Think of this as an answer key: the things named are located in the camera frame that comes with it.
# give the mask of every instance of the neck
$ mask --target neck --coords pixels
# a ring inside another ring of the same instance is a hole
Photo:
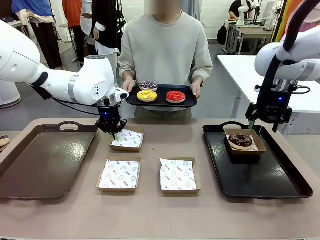
[[[180,16],[180,13],[167,13],[167,14],[152,14],[152,16],[157,20],[159,23],[162,24],[173,24],[175,21],[177,21]]]

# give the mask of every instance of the empty tray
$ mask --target empty tray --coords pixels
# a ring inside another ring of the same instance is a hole
[[[140,92],[139,84],[136,84],[132,89],[129,97],[125,100],[128,104],[134,106],[149,106],[149,107],[167,107],[167,108],[192,108],[198,104],[196,96],[193,95],[191,88],[184,85],[166,85],[158,84],[156,94],[158,97],[153,102],[143,102],[137,98],[137,93]],[[180,91],[185,94],[185,101],[182,103],[170,103],[166,100],[167,93],[170,91]]]
[[[61,130],[66,124],[77,130]],[[0,164],[0,198],[61,198],[71,189],[98,128],[65,121],[36,126]]]
[[[249,128],[239,122],[203,126],[220,188],[227,196],[300,199],[313,195],[307,181],[263,126],[253,129],[266,148],[264,154],[232,155],[224,131],[230,124]]]

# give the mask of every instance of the white brick wall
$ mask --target white brick wall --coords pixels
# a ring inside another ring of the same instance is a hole
[[[275,0],[262,0],[262,14],[267,2],[270,1]],[[229,8],[233,2],[234,0],[203,0],[201,22],[206,25],[204,30],[208,39],[217,38],[224,20],[229,18]],[[144,14],[144,0],[122,0],[122,6],[124,17],[128,22]]]

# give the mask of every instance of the green pants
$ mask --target green pants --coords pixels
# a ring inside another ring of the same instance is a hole
[[[191,108],[181,111],[150,111],[142,106],[137,106],[134,117],[136,119],[191,119]]]

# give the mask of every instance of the tray handle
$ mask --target tray handle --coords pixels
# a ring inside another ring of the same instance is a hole
[[[67,128],[67,129],[62,130],[61,127],[63,125],[67,125],[67,124],[76,125],[78,127],[78,129],[76,130],[76,129]],[[86,126],[84,126],[76,121],[63,121],[63,122],[60,122],[56,125],[53,125],[53,127],[59,132],[85,132],[84,130],[86,128]]]
[[[237,121],[227,121],[227,122],[222,123],[220,126],[222,128],[224,128],[227,125],[238,125],[238,126],[241,127],[241,129],[247,129],[248,128],[246,125],[244,125],[244,124],[242,124],[240,122],[237,122]]]

